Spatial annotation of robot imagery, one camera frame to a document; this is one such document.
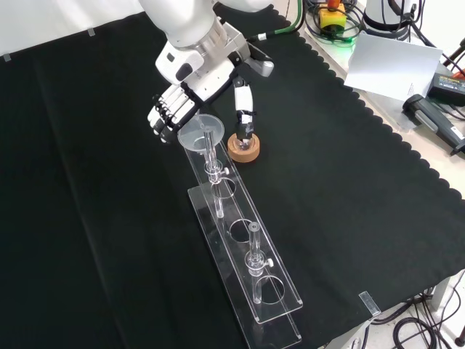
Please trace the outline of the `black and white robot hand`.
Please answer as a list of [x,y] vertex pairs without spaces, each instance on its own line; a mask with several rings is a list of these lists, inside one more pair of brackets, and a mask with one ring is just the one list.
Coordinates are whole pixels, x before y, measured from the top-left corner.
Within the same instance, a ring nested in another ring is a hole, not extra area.
[[158,72],[171,83],[153,97],[148,121],[155,135],[166,143],[205,105],[211,104],[231,84],[235,85],[238,130],[236,137],[246,147],[253,133],[251,89],[237,75],[237,67],[251,57],[243,34],[216,19],[205,35],[177,47],[164,31],[167,42],[155,61]]

